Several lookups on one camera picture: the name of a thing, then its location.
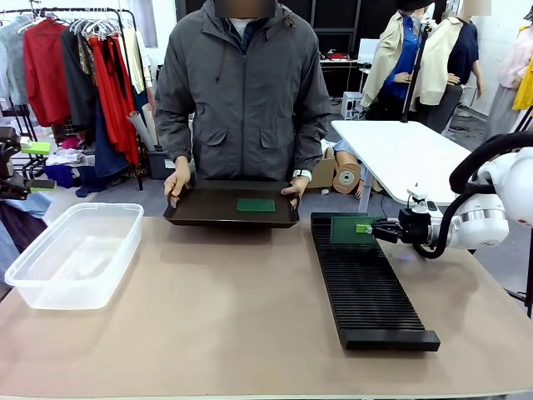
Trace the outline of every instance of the box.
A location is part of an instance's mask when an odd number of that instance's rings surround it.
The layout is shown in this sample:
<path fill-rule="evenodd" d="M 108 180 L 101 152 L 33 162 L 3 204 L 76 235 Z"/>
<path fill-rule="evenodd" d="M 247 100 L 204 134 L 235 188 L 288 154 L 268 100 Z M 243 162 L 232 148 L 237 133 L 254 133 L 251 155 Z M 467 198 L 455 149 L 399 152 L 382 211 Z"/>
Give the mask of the box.
<path fill-rule="evenodd" d="M 355 116 L 362 111 L 361 100 L 363 99 L 362 93 L 359 92 L 344 92 L 342 98 L 342 117 L 351 121 L 356 119 Z"/>
<path fill-rule="evenodd" d="M 335 154 L 328 148 L 324 158 L 316 165 L 313 170 L 313 180 L 309 183 L 307 189 L 328 189 L 333 185 L 333 176 L 335 175 Z"/>
<path fill-rule="evenodd" d="M 166 152 L 147 152 L 147 155 L 152 179 L 164 181 L 176 171 L 174 162 L 172 162 Z"/>
<path fill-rule="evenodd" d="M 6 283 L 31 308 L 103 308 L 141 242 L 143 214 L 138 204 L 70 207 L 6 271 Z"/>

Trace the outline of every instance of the green object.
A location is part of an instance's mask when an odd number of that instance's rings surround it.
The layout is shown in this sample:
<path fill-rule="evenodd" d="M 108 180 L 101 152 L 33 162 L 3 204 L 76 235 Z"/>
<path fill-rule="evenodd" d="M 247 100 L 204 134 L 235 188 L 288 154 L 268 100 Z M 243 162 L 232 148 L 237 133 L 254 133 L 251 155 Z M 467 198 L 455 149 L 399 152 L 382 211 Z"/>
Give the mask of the green object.
<path fill-rule="evenodd" d="M 50 154 L 52 145 L 50 143 L 44 142 L 32 142 L 32 146 L 28 148 L 23 148 L 22 152 L 25 154 L 40 154 L 46 156 Z"/>
<path fill-rule="evenodd" d="M 257 198 L 237 199 L 237 211 L 241 213 L 275 213 L 274 200 L 261 200 Z"/>
<path fill-rule="evenodd" d="M 366 230 L 368 228 L 372 228 L 372 225 L 357 225 L 356 226 L 356 232 L 357 233 L 366 233 Z"/>
<path fill-rule="evenodd" d="M 366 229 L 375 222 L 373 217 L 332 217 L 331 244 L 373 244 L 375 239 Z"/>
<path fill-rule="evenodd" d="M 26 188 L 30 189 L 31 193 L 51 192 L 56 188 L 56 183 L 54 181 L 32 180 L 26 183 Z"/>

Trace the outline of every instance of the red dress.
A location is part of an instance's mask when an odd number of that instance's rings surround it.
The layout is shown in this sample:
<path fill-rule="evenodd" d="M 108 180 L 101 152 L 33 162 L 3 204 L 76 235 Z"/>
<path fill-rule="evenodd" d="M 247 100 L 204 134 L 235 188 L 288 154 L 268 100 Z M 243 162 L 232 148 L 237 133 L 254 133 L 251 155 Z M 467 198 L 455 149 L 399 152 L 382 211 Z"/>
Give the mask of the red dress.
<path fill-rule="evenodd" d="M 138 165 L 137 132 L 127 120 L 130 113 L 135 111 L 135 103 L 118 40 L 115 37 L 101 41 L 91 37 L 89 43 L 109 140 L 116 150 L 126 155 L 131 164 Z"/>
<path fill-rule="evenodd" d="M 24 33 L 23 56 L 27 98 L 42 127 L 70 118 L 61 33 L 67 29 L 47 18 Z"/>

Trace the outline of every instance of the floor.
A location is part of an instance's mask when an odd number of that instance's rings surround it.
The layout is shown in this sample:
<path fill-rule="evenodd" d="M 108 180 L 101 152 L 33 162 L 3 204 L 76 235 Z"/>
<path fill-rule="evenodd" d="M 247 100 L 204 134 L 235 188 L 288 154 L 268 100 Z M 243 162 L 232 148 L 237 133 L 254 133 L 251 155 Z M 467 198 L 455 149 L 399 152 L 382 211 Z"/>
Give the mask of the floor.
<path fill-rule="evenodd" d="M 481 137 L 485 130 L 485 122 L 464 112 L 458 112 L 452 120 L 446 136 L 461 146 L 473 150 L 481 144 Z M 330 131 L 326 138 L 329 141 L 339 140 L 334 131 Z M 163 196 L 162 181 L 145 180 L 144 191 L 139 192 L 137 181 L 129 180 L 105 192 L 79 199 L 74 189 L 58 188 L 52 192 L 52 206 L 47 212 L 45 220 L 52 222 L 70 206 L 77 203 L 138 203 L 145 208 L 145 216 L 161 217 L 166 208 Z M 330 193 L 308 193 L 302 199 L 301 218 L 309 218 L 314 212 L 355 212 L 358 201 L 353 196 Z M 371 215 L 387 215 L 396 217 L 400 205 L 388 197 L 375 195 L 369 205 Z M 504 287 L 515 291 L 523 291 L 526 284 L 527 265 L 529 261 L 531 232 L 516 224 L 511 224 L 511 235 L 499 247 L 481 250 L 476 258 Z M 508 396 L 512 400 L 533 400 L 533 393 Z"/>

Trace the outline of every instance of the cardboard tube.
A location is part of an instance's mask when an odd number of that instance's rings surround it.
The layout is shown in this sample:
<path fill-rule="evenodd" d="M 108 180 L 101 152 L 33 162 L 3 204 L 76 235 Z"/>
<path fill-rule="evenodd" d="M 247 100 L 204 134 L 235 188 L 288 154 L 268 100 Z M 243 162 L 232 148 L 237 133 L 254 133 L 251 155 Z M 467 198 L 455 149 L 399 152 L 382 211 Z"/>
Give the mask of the cardboard tube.
<path fill-rule="evenodd" d="M 153 121 L 152 106 L 150 104 L 145 104 L 142 106 L 142 113 L 144 114 L 144 120 L 147 122 L 148 133 L 150 133 L 153 142 L 159 143 L 159 140 L 157 140 L 156 124 Z"/>
<path fill-rule="evenodd" d="M 138 111 L 130 112 L 130 116 L 127 117 L 127 120 L 135 127 L 137 133 L 141 137 L 142 142 L 147 147 L 147 150 L 149 152 L 155 152 L 155 143 L 150 133 L 148 133 L 147 126 L 142 121 L 141 114 L 139 114 Z"/>

